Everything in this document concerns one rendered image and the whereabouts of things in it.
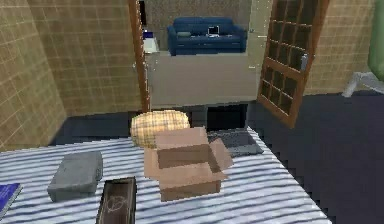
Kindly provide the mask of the yellow plaid pillow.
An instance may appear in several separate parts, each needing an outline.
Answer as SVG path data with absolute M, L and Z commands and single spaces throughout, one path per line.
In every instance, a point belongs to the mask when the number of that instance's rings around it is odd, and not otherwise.
M 132 141 L 139 147 L 155 148 L 155 134 L 160 131 L 189 128 L 186 113 L 177 110 L 152 111 L 137 115 L 131 120 Z

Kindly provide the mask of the grey laptop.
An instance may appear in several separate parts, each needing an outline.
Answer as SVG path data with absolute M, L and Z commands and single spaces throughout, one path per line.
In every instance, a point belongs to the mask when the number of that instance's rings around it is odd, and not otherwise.
M 208 108 L 208 140 L 221 139 L 233 158 L 264 152 L 247 129 L 247 108 L 247 104 Z

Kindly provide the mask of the blue sofa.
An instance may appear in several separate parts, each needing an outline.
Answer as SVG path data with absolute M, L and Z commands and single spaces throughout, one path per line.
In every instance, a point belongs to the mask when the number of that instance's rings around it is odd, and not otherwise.
M 208 37 L 211 26 L 219 27 L 219 37 Z M 190 37 L 177 37 L 177 32 L 190 32 Z M 171 56 L 243 53 L 247 34 L 229 17 L 178 17 L 167 27 L 168 51 Z

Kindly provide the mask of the dark brown rectangular case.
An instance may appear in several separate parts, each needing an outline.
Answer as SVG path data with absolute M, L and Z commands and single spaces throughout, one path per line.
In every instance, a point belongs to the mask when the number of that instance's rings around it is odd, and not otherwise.
M 136 193 L 134 177 L 106 180 L 95 224 L 135 224 Z

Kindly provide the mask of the brown panelled room door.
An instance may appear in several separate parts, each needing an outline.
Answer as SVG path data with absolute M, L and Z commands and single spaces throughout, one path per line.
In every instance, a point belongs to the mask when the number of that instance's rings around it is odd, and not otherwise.
M 330 0 L 273 0 L 257 101 L 295 126 Z M 308 54 L 305 71 L 301 56 Z

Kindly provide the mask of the grey rectangular box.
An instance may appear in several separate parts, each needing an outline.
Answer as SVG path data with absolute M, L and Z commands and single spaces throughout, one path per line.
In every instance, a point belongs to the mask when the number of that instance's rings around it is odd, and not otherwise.
M 53 202 L 93 196 L 103 177 L 100 151 L 67 154 L 47 187 Z

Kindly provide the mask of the blue white striped bed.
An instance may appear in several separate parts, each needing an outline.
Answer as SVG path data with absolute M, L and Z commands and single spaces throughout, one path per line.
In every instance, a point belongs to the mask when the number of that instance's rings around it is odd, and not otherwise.
M 103 182 L 79 200 L 54 203 L 47 193 L 64 155 L 92 151 L 103 155 L 104 180 L 136 178 L 135 224 L 332 224 L 259 135 L 248 133 L 263 152 L 236 158 L 219 193 L 170 202 L 144 176 L 144 151 L 129 138 L 1 152 L 0 185 L 19 183 L 22 191 L 0 224 L 95 224 Z

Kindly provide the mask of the blue book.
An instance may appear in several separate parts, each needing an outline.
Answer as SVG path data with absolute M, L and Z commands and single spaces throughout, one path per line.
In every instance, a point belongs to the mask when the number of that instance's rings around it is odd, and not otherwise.
M 20 183 L 0 185 L 0 220 L 23 189 Z

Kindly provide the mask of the brown cardboard box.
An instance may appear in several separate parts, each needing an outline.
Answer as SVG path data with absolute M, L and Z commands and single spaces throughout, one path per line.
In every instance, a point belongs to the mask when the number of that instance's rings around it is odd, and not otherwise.
M 162 202 L 219 193 L 233 165 L 220 138 L 208 141 L 204 127 L 161 131 L 156 147 L 144 149 L 144 176 L 159 183 Z

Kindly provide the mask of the white side table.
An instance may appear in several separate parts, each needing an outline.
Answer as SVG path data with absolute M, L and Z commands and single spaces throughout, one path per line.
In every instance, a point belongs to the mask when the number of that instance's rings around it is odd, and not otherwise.
M 156 53 L 159 51 L 158 42 L 152 32 L 143 33 L 144 51 L 147 54 Z

